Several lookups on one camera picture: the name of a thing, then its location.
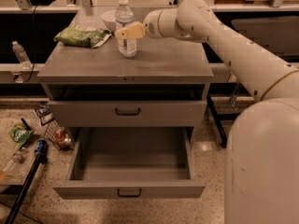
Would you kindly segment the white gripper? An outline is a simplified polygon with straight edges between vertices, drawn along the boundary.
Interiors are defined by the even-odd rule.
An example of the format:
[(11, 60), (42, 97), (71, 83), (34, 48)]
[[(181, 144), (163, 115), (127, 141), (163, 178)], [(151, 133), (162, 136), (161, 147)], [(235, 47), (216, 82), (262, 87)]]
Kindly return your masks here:
[(159, 18), (161, 12), (160, 9), (153, 10), (145, 17), (143, 23), (134, 21), (129, 25), (118, 29), (114, 35), (118, 39), (138, 39), (144, 37), (145, 34), (151, 38), (162, 38), (159, 30)]

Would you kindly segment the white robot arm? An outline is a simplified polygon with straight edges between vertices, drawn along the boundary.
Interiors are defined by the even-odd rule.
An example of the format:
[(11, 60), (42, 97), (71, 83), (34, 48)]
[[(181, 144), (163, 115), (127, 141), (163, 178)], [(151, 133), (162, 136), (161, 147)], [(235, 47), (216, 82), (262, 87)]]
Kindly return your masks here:
[(154, 10), (120, 39), (206, 42), (254, 98), (229, 132), (225, 224), (299, 224), (299, 69), (224, 25), (203, 0)]

